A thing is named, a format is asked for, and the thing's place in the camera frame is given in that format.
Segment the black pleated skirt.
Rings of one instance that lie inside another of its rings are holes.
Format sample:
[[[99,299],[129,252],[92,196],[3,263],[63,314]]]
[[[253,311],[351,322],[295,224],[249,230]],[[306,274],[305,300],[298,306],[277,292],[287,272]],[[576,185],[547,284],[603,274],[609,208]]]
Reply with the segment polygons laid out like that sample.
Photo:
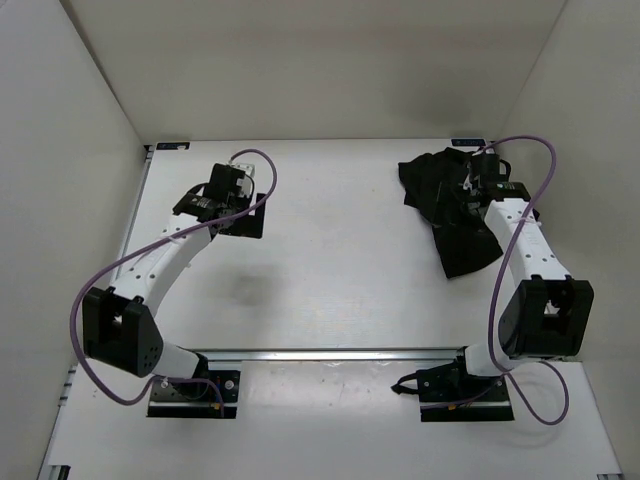
[[[452,183],[479,185],[469,178],[474,154],[447,147],[398,164],[404,204],[418,210],[431,227],[444,274],[451,280],[484,269],[503,255],[484,220],[453,212]]]

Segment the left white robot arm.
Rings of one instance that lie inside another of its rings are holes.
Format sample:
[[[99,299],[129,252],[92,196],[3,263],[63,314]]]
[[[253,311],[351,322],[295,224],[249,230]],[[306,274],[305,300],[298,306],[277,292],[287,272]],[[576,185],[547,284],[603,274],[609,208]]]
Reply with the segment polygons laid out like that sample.
[[[174,378],[185,397],[203,395],[209,385],[204,357],[164,340],[155,315],[184,269],[216,235],[262,237],[264,196],[258,193],[256,200],[255,212],[239,218],[251,202],[240,187],[223,202],[186,193],[161,232],[168,241],[143,253],[108,288],[93,287],[84,296],[84,354],[139,378]]]

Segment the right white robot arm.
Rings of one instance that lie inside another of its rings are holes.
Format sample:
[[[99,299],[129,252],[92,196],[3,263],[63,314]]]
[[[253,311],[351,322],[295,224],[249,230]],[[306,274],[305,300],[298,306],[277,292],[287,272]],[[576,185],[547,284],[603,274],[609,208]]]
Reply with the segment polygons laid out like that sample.
[[[552,251],[522,183],[491,182],[480,200],[483,221],[504,252],[499,272],[512,276],[515,291],[497,315],[502,280],[496,280],[487,340],[466,347],[465,365],[448,376],[449,391],[465,401],[483,390],[484,377],[577,355],[594,300],[590,282],[575,279]]]

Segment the right blue label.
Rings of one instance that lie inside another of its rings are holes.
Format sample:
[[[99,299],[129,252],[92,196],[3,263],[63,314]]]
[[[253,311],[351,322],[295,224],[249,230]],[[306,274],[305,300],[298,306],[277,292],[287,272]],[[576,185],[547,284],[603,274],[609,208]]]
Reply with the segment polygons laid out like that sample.
[[[480,148],[486,145],[484,139],[481,138],[454,138],[451,140],[453,147],[463,148]]]

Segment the blue label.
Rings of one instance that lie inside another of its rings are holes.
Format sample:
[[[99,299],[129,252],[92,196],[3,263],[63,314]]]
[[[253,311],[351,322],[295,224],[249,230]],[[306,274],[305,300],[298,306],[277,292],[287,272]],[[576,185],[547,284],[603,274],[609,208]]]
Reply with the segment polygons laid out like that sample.
[[[451,140],[453,147],[463,148],[480,148],[486,145],[484,139],[481,138],[454,138]]]
[[[156,151],[181,151],[189,148],[189,142],[159,142],[155,146]]]

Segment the left blue label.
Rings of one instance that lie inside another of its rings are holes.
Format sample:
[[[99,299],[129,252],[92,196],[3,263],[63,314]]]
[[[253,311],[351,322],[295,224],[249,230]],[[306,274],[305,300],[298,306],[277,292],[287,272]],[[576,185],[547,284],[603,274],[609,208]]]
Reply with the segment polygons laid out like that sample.
[[[181,151],[189,148],[189,142],[159,142],[155,146],[156,151]]]

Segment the aluminium rail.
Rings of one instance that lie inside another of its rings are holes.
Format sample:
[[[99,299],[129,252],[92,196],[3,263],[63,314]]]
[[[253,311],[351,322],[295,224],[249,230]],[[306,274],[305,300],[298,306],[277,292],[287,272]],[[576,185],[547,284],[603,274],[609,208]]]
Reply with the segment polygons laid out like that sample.
[[[301,348],[208,349],[199,353],[217,362],[449,361],[458,350],[447,348]]]

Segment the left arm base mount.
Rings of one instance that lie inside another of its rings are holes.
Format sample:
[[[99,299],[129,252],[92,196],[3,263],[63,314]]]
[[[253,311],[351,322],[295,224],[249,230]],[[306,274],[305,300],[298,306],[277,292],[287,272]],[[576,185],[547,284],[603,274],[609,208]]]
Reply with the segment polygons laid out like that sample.
[[[222,398],[204,384],[173,384],[163,381],[151,388],[147,406],[149,418],[235,419],[240,392],[240,370],[213,369],[210,380]]]

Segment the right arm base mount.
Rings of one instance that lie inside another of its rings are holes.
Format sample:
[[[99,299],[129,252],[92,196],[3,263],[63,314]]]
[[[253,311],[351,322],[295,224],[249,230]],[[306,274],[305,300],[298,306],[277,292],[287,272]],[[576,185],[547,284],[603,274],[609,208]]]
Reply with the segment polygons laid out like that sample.
[[[477,377],[463,363],[416,370],[391,386],[398,395],[414,395],[422,423],[509,422],[514,413],[504,380]]]

